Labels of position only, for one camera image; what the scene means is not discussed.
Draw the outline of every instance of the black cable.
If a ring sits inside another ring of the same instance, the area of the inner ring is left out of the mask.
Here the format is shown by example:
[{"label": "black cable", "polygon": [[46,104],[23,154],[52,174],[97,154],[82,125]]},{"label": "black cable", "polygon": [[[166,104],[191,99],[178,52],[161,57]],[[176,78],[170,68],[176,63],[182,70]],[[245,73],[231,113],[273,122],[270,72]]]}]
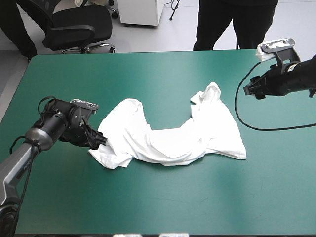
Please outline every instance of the black cable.
[{"label": "black cable", "polygon": [[174,3],[175,1],[177,1],[177,4],[178,4],[180,0],[172,0],[172,3],[171,3],[171,9],[172,9],[172,10],[176,10],[176,9],[178,9],[178,7],[179,7],[179,5],[176,5],[175,8],[173,8],[173,3]]},{"label": "black cable", "polygon": [[10,232],[10,235],[9,235],[11,237],[14,236],[14,232],[15,232],[15,229],[16,229],[17,221],[18,221],[19,212],[20,212],[20,209],[21,209],[21,206],[22,206],[22,203],[23,203],[23,199],[24,199],[24,196],[25,196],[26,188],[27,188],[28,183],[29,183],[33,161],[34,161],[34,158],[35,158],[36,153],[37,153],[37,151],[35,151],[35,148],[36,148],[36,145],[32,145],[31,160],[30,160],[30,164],[29,164],[29,167],[28,167],[29,170],[28,170],[28,173],[26,175],[26,180],[25,180],[24,188],[23,188],[23,191],[22,191],[22,194],[21,194],[19,206],[18,206],[18,209],[16,210],[16,213],[15,213],[15,216],[14,216],[14,219],[13,219],[13,225],[12,225],[12,229],[11,229],[11,232]]},{"label": "black cable", "polygon": [[246,76],[241,80],[241,82],[239,83],[237,90],[236,90],[236,94],[235,94],[235,113],[237,118],[239,119],[239,121],[245,125],[246,127],[249,127],[251,129],[257,130],[257,131],[283,131],[283,130],[292,130],[292,129],[297,129],[297,128],[305,128],[305,127],[313,127],[316,126],[316,123],[311,123],[311,124],[306,124],[306,125],[301,125],[301,126],[293,126],[293,127],[281,127],[281,128],[257,128],[257,127],[253,127],[247,123],[245,123],[241,117],[238,114],[238,110],[237,110],[237,98],[238,98],[238,93],[239,93],[239,89],[242,85],[242,83],[247,79],[247,77],[251,74],[251,72],[259,65],[261,64],[261,62],[255,64],[250,71],[246,74]]},{"label": "black cable", "polygon": [[14,140],[12,146],[10,147],[10,151],[9,151],[10,154],[12,154],[12,149],[13,149],[13,147],[15,146],[16,142],[17,142],[18,140],[20,140],[21,138],[25,138],[25,139],[26,139],[26,136],[19,136],[19,137],[17,137],[17,138]]},{"label": "black cable", "polygon": [[56,100],[56,98],[54,96],[46,96],[46,97],[42,98],[41,101],[38,104],[38,113],[40,115],[42,115],[42,114],[44,114],[46,112],[45,109],[42,112],[40,111],[40,105],[41,105],[41,103],[43,103],[45,100],[48,100],[48,99]]}]

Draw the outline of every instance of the green table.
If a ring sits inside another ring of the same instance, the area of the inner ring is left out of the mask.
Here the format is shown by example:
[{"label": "green table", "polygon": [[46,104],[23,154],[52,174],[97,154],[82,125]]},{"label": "green table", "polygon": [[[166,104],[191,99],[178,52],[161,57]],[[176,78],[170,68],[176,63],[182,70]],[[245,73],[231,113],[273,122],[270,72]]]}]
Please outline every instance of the green table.
[{"label": "green table", "polygon": [[[257,62],[254,54],[37,56],[0,124],[1,160],[39,118],[37,104],[47,95],[99,104],[90,119],[95,128],[120,101],[136,98],[152,129],[164,129],[185,122],[190,97],[215,81],[233,112],[236,87]],[[239,111],[254,126],[301,125],[315,121],[314,103],[308,91],[261,101],[241,93]],[[211,154],[164,167],[134,159],[128,168],[108,170],[87,148],[57,142],[34,163],[17,233],[315,234],[316,129],[258,132],[238,125],[246,161]]]}]

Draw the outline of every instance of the tripod leg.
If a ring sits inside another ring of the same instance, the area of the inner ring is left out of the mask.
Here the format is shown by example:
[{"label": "tripod leg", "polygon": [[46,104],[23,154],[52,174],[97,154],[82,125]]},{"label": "tripod leg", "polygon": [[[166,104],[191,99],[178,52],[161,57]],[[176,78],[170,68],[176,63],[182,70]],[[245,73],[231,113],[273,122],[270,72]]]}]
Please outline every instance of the tripod leg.
[{"label": "tripod leg", "polygon": [[180,2],[180,0],[177,0],[178,2],[177,2],[177,5],[176,5],[176,7],[174,8],[174,10],[173,10],[173,13],[172,13],[172,15],[171,15],[171,17],[169,18],[169,20],[170,21],[172,21],[172,17],[173,17],[173,15],[174,15],[174,13],[175,13],[175,11],[176,11],[176,9],[178,8],[178,6],[179,6],[179,2]]}]

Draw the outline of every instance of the gray floor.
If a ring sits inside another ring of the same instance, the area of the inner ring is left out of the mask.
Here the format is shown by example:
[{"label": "gray floor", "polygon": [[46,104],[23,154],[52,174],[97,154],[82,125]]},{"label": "gray floor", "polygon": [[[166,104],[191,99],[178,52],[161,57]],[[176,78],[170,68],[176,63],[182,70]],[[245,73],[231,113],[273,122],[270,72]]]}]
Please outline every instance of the gray floor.
[{"label": "gray floor", "polygon": [[[56,11],[75,7],[73,0],[63,0]],[[292,37],[296,41],[295,49],[301,60],[312,58],[316,53],[316,0],[279,0],[274,22],[265,40]],[[26,29],[34,41],[38,54],[56,54],[42,45],[44,33],[21,11]],[[172,13],[167,5],[162,13],[159,26],[125,27],[119,19],[113,20],[113,34],[107,42],[116,46],[116,52],[161,52],[190,51],[195,43],[197,28],[198,0],[181,0],[173,21],[169,21]],[[232,25],[220,37],[214,49],[234,49],[236,37]],[[96,53],[107,53],[101,49]],[[0,121],[14,94],[28,61],[20,56],[15,45],[0,30]]]}]

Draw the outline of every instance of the chair base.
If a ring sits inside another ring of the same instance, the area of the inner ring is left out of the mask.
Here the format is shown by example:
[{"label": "chair base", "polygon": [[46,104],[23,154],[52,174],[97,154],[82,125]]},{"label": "chair base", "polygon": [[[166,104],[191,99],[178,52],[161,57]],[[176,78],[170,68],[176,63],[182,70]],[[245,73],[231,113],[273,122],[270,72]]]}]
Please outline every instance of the chair base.
[{"label": "chair base", "polygon": [[92,46],[86,46],[85,48],[68,48],[61,51],[62,54],[66,53],[91,53],[93,50],[101,48],[101,47],[110,47],[110,53],[115,53],[115,46],[110,43],[100,43]]}]

